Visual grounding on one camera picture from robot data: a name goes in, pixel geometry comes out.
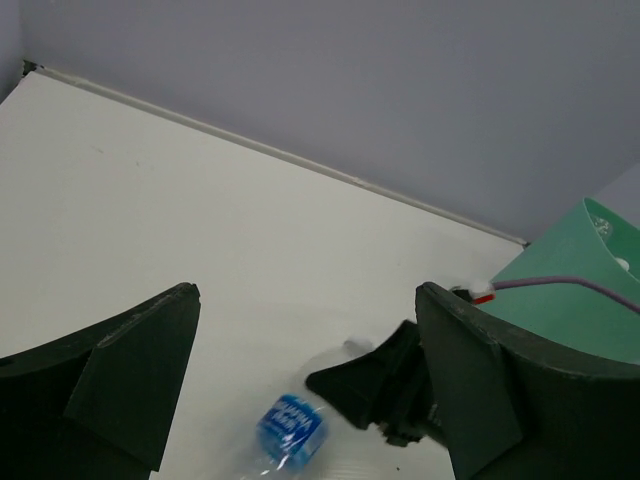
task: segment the gray wall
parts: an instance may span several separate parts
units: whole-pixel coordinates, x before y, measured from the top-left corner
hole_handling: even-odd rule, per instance
[[[640,227],[640,163],[603,188],[595,198]]]
[[[19,0],[0,0],[0,102],[16,86],[22,73]]]
[[[28,0],[28,58],[533,238],[638,160],[638,0]]]

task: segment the white table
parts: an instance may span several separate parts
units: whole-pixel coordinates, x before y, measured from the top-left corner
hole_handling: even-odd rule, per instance
[[[0,224],[0,357],[198,284],[157,479],[215,480],[306,359],[352,333],[381,341],[414,317],[418,284],[489,278],[521,250],[39,74],[0,105]],[[371,462],[453,477],[428,440],[380,442]]]

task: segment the green container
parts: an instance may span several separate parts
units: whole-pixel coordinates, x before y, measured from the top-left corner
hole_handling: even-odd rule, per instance
[[[629,271],[616,258],[628,262]],[[640,231],[587,198],[493,280],[575,275],[640,303],[639,274]],[[576,350],[640,363],[640,315],[588,288],[553,284],[501,290],[480,308]]]

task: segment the cable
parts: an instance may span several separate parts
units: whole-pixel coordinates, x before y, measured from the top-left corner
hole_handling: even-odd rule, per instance
[[[493,288],[496,290],[506,290],[508,288],[519,287],[531,287],[534,285],[549,285],[552,283],[571,283],[574,285],[581,285],[586,288],[590,288],[598,292],[601,295],[609,297],[611,300],[618,302],[620,305],[627,307],[629,310],[636,312],[640,315],[640,305],[632,302],[631,300],[623,297],[617,292],[614,292],[610,288],[603,287],[597,283],[591,282],[581,277],[570,277],[565,275],[557,275],[551,277],[531,277],[522,278],[520,280],[504,280],[502,282],[494,282]]]

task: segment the plastic bottle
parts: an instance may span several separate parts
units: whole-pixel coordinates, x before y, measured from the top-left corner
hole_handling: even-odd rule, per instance
[[[293,378],[290,391],[258,422],[252,445],[238,459],[230,478],[224,480],[371,478],[363,476],[368,467],[360,465],[353,455],[354,447],[363,448],[359,443],[362,432],[307,390],[304,380],[314,371],[345,363],[372,349],[368,340],[352,337],[342,347],[307,362]],[[327,449],[325,443],[332,443],[333,448]],[[311,462],[316,454],[323,458]]]
[[[598,235],[600,235],[600,238],[606,244],[611,238],[611,235],[613,235],[613,225],[611,225],[609,221],[599,217],[598,215],[594,215],[593,213],[590,213],[589,217],[591,218],[591,222],[593,223],[596,232],[598,232]]]

